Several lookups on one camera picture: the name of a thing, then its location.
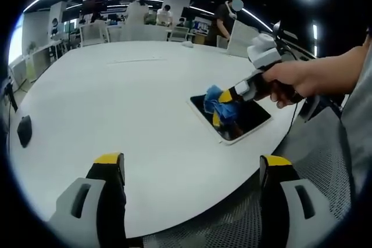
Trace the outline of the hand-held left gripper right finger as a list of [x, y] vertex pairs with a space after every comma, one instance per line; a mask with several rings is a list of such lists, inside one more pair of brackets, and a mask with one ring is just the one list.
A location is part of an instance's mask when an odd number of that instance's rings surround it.
[[284, 157], [260, 157], [260, 247], [316, 247], [323, 238], [323, 194]]

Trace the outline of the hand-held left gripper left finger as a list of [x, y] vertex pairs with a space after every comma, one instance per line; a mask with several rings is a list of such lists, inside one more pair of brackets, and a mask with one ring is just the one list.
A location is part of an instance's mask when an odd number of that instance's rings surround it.
[[68, 247], [126, 247], [124, 155], [99, 156], [58, 197], [48, 225]]

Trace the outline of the person's right hand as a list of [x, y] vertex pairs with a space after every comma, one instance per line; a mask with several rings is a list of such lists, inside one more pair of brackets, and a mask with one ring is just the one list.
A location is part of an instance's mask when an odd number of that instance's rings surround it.
[[262, 75], [266, 82], [272, 83], [270, 99], [279, 109], [294, 104], [286, 97], [278, 82], [290, 85], [302, 97], [316, 93], [316, 76], [313, 72], [314, 60], [301, 62], [297, 60], [275, 64]]

